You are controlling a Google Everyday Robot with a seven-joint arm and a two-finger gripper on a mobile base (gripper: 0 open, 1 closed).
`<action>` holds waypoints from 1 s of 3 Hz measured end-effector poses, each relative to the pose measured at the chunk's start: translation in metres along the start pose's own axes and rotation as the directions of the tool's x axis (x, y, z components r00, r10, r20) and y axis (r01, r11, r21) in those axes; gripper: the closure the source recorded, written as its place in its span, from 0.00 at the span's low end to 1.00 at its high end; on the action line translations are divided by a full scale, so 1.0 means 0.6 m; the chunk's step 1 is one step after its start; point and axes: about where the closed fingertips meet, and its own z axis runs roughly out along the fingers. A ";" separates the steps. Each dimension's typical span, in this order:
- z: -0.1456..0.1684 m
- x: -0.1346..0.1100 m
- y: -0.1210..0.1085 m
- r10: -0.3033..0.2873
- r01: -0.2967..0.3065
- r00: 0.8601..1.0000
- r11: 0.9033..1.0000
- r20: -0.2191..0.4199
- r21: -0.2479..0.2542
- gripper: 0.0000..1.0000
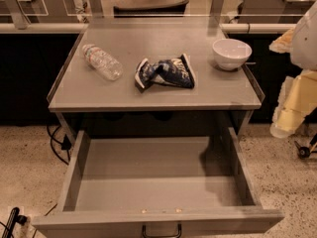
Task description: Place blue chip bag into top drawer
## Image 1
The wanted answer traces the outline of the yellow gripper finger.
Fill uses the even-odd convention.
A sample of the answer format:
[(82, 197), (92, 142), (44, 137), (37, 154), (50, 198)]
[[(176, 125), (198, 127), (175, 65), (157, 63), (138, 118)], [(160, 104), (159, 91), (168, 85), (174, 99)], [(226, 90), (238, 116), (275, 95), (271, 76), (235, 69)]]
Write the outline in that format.
[(294, 29), (289, 29), (283, 35), (274, 40), (268, 48), (275, 53), (284, 54), (289, 53), (292, 48), (292, 38)]
[(280, 89), (270, 133), (279, 139), (289, 137), (316, 108), (317, 71), (303, 70), (295, 78), (288, 76)]

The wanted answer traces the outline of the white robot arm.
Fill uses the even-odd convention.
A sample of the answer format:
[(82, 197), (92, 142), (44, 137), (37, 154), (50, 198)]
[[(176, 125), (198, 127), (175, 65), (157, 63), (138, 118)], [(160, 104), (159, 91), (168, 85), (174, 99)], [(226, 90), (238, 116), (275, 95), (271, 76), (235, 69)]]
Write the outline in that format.
[(275, 138), (287, 138), (317, 108), (317, 2), (294, 28), (273, 41), (269, 49), (290, 53), (291, 62), (302, 69), (299, 75), (287, 77), (282, 84), (270, 125), (270, 133)]

